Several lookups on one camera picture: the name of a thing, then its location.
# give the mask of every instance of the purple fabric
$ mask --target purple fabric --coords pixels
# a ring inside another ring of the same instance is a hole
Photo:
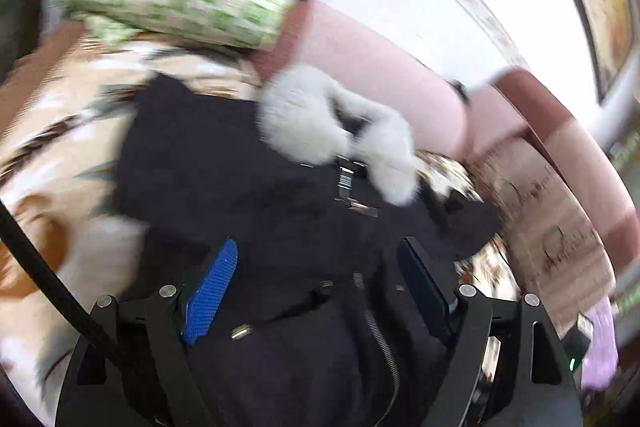
[[[593,340],[582,361],[582,388],[606,388],[618,366],[618,348],[613,327],[613,313],[607,296],[596,304],[587,317],[593,322]]]

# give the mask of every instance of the zipper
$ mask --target zipper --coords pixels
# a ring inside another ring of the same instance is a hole
[[[364,279],[362,277],[362,273],[354,272],[353,282],[355,283],[356,288],[358,290],[364,291],[365,287],[364,287]],[[378,427],[378,425],[380,425],[380,422],[382,422],[382,420],[388,416],[389,412],[391,411],[391,408],[394,406],[394,403],[396,402],[396,398],[398,398],[398,393],[400,392],[400,370],[398,369],[398,365],[396,363],[396,359],[394,358],[394,354],[391,351],[391,347],[389,346],[384,335],[382,334],[382,331],[380,331],[380,328],[378,327],[378,323],[376,322],[376,318],[374,317],[371,310],[365,309],[364,317],[367,320],[367,324],[369,325],[369,330],[371,331],[373,338],[376,340],[376,343],[378,344],[380,351],[382,351],[382,355],[385,357],[386,365],[388,366],[389,371],[391,372],[391,377],[393,378],[393,381],[394,381],[394,393],[391,397],[391,401],[389,402],[389,405],[386,408],[385,413],[374,425],[374,427]]]

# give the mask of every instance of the blue gripper pad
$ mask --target blue gripper pad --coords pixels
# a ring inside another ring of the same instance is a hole
[[[182,337],[188,345],[193,346],[209,331],[237,265],[238,246],[233,239],[227,239],[187,302]]]

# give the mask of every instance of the black cable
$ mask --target black cable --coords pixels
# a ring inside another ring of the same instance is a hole
[[[25,235],[20,225],[0,200],[0,239],[27,272],[47,299],[68,320],[78,333],[121,371],[127,368],[126,352],[95,322],[71,295],[58,276]]]

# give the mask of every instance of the black garment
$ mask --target black garment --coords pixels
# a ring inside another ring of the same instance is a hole
[[[126,297],[179,282],[227,237],[238,244],[209,333],[187,349],[207,404],[230,427],[373,427],[392,402],[381,426],[419,425],[445,352],[403,291],[396,246],[414,235],[452,266],[497,230],[490,205],[462,198],[450,214],[424,190],[400,208],[358,178],[353,197],[379,209],[363,216],[335,201],[334,166],[301,166],[261,142],[255,103],[165,76],[138,103],[114,201],[151,229]],[[465,221],[474,233],[458,234]],[[243,324],[252,333],[233,340]]]

